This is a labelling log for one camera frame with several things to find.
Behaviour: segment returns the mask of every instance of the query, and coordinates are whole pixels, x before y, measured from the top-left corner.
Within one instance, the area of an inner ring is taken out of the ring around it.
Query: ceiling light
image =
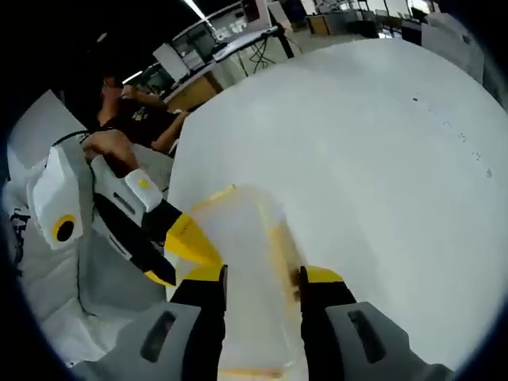
[[[187,5],[201,18],[206,20],[205,14],[199,9],[199,7],[192,0],[183,0]]]
[[[132,74],[130,77],[128,77],[127,79],[124,79],[123,81],[121,81],[121,83],[123,85],[125,85],[128,81],[130,81],[131,79],[133,78],[136,78],[139,74],[141,74],[143,71],[139,71],[137,72],[136,74]]]
[[[104,40],[106,38],[106,36],[108,35],[108,33],[103,33],[101,34],[98,39],[97,39],[97,42],[101,42],[102,40]]]

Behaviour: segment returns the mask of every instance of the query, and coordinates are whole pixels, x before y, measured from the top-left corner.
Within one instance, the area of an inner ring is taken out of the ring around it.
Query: transparent plastic container
[[[258,188],[231,186],[190,215],[228,265],[222,379],[279,379],[306,366],[294,282],[303,263],[281,205]],[[177,274],[192,267],[180,260]]]

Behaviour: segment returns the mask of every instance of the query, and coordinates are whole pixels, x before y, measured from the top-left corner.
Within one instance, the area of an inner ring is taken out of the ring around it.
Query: black dot
[[[58,229],[58,233],[56,234],[56,239],[59,242],[65,242],[69,238],[71,238],[72,231],[74,230],[74,222],[65,221]]]

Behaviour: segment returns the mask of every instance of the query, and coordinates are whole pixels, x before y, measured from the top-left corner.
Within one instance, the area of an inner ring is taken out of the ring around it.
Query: wooden cabinet
[[[309,23],[309,29],[312,34],[317,34],[318,36],[330,35],[325,16],[308,16],[307,22]]]
[[[200,76],[192,83],[183,88],[178,94],[169,100],[167,107],[170,111],[188,110],[213,98],[222,91],[221,86],[208,72]]]

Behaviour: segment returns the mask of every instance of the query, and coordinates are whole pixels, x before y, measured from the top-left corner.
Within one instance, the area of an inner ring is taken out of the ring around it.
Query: white table
[[[362,40],[190,115],[168,199],[189,210],[232,183],[269,190],[310,264],[457,368],[507,289],[506,147],[508,116],[474,79],[403,40]]]

